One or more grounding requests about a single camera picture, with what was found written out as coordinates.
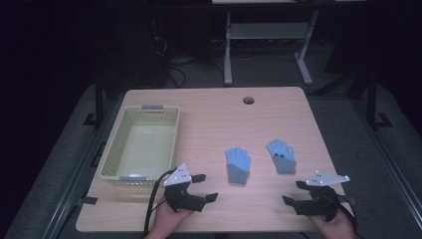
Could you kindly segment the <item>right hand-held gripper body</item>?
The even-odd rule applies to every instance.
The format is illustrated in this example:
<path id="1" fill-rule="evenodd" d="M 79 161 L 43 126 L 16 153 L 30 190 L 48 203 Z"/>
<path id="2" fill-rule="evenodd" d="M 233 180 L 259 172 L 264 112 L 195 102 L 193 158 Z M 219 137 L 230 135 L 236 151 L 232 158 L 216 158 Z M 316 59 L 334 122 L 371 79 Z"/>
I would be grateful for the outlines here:
<path id="1" fill-rule="evenodd" d="M 296 213 L 305 216 L 322 216 L 326 222 L 335 217 L 337 210 L 342 211 L 347 216 L 348 210 L 341 204 L 339 195 L 331 188 L 334 184 L 349 182 L 347 175 L 337 175 L 327 172 L 316 171 L 315 174 L 305 181 L 310 187 L 307 192 L 310 194 L 310 200 L 296 202 Z"/>

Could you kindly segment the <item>white metal desk frame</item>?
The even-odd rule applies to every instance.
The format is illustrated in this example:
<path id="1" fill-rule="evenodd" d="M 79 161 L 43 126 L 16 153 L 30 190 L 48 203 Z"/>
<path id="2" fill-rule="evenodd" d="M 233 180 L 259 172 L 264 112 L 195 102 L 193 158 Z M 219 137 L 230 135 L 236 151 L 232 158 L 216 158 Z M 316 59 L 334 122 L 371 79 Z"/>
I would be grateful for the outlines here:
<path id="1" fill-rule="evenodd" d="M 270 23 L 238 23 L 233 22 L 233 10 L 226 13 L 225 55 L 224 55 L 224 84 L 233 84 L 231 43 L 233 40 L 301 40 L 302 47 L 294 53 L 295 61 L 307 86 L 313 83 L 305 56 L 314 33 L 320 8 L 323 6 L 362 2 L 365 0 L 212 0 L 213 5 L 236 7 L 310 7 L 310 14 L 305 21 L 270 22 Z"/>

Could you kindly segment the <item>plain blue knit glove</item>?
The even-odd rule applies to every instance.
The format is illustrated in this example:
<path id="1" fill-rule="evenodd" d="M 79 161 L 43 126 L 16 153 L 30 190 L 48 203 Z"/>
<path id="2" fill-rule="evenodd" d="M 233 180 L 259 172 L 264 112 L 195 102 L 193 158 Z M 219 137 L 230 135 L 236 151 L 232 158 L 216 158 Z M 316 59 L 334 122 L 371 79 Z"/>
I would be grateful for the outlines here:
<path id="1" fill-rule="evenodd" d="M 245 149 L 230 148 L 225 151 L 228 180 L 230 183 L 245 185 L 250 172 L 251 157 Z"/>

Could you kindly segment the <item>pale yellow plastic basket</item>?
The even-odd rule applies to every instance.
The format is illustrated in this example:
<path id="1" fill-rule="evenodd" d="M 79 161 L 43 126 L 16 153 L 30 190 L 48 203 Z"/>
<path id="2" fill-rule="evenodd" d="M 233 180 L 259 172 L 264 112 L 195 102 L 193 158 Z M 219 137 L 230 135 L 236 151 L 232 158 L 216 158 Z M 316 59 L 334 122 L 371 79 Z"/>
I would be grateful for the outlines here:
<path id="1" fill-rule="evenodd" d="M 155 182 L 174 167 L 180 107 L 124 108 L 108 141 L 100 178 L 116 185 Z"/>

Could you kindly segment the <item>person's right hand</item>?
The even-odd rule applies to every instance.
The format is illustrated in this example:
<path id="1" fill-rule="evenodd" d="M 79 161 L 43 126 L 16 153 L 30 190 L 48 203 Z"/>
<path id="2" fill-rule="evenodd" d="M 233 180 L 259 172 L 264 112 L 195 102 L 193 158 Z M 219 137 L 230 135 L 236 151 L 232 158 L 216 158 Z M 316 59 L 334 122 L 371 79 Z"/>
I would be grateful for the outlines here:
<path id="1" fill-rule="evenodd" d="M 321 216 L 310 215 L 308 220 L 325 239 L 355 239 L 352 223 L 340 210 L 337 210 L 331 221 L 324 221 Z"/>

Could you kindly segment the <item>grey metal floor rail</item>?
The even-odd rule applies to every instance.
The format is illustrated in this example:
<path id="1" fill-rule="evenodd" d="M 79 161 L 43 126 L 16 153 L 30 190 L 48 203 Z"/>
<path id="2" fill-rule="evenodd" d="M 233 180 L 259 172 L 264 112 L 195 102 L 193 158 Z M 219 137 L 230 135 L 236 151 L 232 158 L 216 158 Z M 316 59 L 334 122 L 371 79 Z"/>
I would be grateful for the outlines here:
<path id="1" fill-rule="evenodd" d="M 120 102 L 80 102 L 52 151 L 46 178 L 58 199 L 42 239 L 58 239 L 74 209 L 83 205 Z"/>
<path id="2" fill-rule="evenodd" d="M 381 122 L 371 122 L 368 118 L 369 107 L 365 107 L 360 101 L 353 102 L 353 107 L 363 121 L 373 142 L 390 173 L 391 180 L 402 196 L 408 211 L 422 231 L 422 197 L 414 190 L 406 174 L 407 167 L 400 167 L 402 159 L 410 159 L 417 153 L 418 145 L 412 146 L 412 138 L 406 139 L 403 133 L 388 122 L 385 113 L 379 113 Z"/>

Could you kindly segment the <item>person's left hand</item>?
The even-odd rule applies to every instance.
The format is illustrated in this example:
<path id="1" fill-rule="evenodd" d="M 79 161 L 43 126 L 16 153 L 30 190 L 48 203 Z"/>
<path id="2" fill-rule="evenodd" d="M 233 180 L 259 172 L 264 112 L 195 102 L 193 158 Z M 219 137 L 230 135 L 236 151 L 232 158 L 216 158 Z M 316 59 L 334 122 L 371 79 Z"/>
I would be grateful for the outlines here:
<path id="1" fill-rule="evenodd" d="M 191 210 L 174 211 L 165 199 L 161 200 L 156 207 L 153 225 L 144 239 L 166 239 L 192 214 Z"/>

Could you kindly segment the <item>blue knit glove dark dots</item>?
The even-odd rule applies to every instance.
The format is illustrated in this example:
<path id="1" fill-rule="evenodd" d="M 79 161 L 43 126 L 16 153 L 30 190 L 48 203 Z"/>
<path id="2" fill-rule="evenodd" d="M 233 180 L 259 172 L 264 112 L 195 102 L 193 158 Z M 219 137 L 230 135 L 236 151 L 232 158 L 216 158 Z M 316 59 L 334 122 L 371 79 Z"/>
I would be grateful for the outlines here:
<path id="1" fill-rule="evenodd" d="M 275 139 L 266 145 L 278 174 L 295 174 L 296 173 L 296 159 L 294 149 L 285 141 Z"/>

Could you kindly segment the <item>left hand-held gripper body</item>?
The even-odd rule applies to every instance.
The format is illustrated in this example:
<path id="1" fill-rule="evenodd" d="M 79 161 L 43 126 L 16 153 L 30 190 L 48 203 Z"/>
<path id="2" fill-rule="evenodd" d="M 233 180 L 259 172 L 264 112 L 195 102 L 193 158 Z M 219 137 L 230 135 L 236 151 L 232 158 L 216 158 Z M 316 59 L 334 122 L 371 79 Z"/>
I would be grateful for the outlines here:
<path id="1" fill-rule="evenodd" d="M 192 195 L 187 191 L 193 183 L 192 176 L 186 164 L 182 163 L 163 181 L 165 199 L 174 211 L 185 209 L 201 212 L 205 206 L 205 197 Z"/>

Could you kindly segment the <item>black metal stand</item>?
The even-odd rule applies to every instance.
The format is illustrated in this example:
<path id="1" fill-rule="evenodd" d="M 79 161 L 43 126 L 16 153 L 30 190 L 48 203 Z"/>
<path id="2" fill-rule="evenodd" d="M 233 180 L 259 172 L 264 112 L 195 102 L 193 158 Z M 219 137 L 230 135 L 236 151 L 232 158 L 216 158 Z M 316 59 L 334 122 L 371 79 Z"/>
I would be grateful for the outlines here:
<path id="1" fill-rule="evenodd" d="M 366 121 L 373 130 L 378 130 L 380 127 L 392 127 L 386 113 L 380 113 L 376 109 L 377 102 L 377 81 L 374 73 L 369 75 L 367 98 L 366 98 Z"/>
<path id="2" fill-rule="evenodd" d="M 95 77 L 95 112 L 88 114 L 84 125 L 92 125 L 94 128 L 99 128 L 104 119 L 103 107 L 103 88 L 99 76 Z"/>

